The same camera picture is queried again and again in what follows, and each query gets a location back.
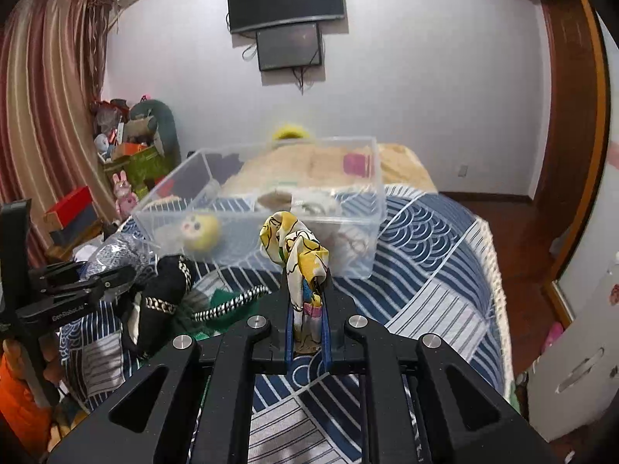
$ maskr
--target yellow and white scrunchie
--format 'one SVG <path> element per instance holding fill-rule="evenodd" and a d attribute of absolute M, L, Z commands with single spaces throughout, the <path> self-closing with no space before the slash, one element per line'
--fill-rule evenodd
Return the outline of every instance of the yellow and white scrunchie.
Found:
<path fill-rule="evenodd" d="M 286 267 L 295 351 L 304 354 L 317 351 L 323 307 L 319 286 L 327 277 L 329 251 L 302 221 L 287 211 L 267 218 L 260 230 L 260 241 L 268 257 Z"/>

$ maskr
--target storage bin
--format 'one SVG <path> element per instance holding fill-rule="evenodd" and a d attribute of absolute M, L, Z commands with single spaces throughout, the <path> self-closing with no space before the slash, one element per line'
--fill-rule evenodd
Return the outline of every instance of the storage bin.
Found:
<path fill-rule="evenodd" d="M 264 221 L 290 210 L 329 249 L 334 275 L 371 274 L 378 229 L 386 217 L 374 138 L 286 140 L 203 149 L 179 165 L 133 210 L 160 255 L 184 253 L 196 261 L 280 270 L 259 240 Z M 188 224 L 219 224 L 207 249 L 187 242 Z"/>

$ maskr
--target baseboard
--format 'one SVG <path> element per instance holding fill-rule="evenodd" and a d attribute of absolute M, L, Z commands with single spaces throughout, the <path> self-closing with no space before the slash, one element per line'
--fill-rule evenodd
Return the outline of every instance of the baseboard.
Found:
<path fill-rule="evenodd" d="M 572 316 L 572 312 L 565 301 L 565 297 L 563 296 L 561 289 L 556 284 L 556 281 L 545 281 L 542 285 L 542 291 L 548 297 L 550 304 L 555 309 L 555 314 L 561 325 L 563 325 L 563 329 L 567 328 L 572 321 L 574 321 L 574 317 Z"/>
<path fill-rule="evenodd" d="M 524 202 L 533 204 L 528 195 L 512 195 L 511 193 L 478 193 L 478 192 L 441 192 L 443 195 L 462 201 L 494 201 L 494 202 Z"/>

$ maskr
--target triangular cutout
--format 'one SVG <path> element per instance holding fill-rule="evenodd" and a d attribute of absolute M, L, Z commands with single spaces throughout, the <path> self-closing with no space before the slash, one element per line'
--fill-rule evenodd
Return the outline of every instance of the triangular cutout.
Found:
<path fill-rule="evenodd" d="M 110 421 L 129 431 L 143 432 L 167 376 L 168 368 L 158 367 L 110 411 Z"/>
<path fill-rule="evenodd" d="M 460 417 L 468 431 L 477 431 L 499 421 L 500 414 L 496 407 L 471 385 L 459 369 L 448 366 L 446 374 L 456 398 Z"/>

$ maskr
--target wooden floor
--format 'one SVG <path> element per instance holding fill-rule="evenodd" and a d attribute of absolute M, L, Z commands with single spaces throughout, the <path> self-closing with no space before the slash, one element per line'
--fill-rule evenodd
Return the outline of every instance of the wooden floor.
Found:
<path fill-rule="evenodd" d="M 542 294 L 542 279 L 552 264 L 552 239 L 531 204 L 462 201 L 463 206 L 490 223 L 503 289 L 507 298 L 514 373 L 527 369 L 556 321 Z"/>

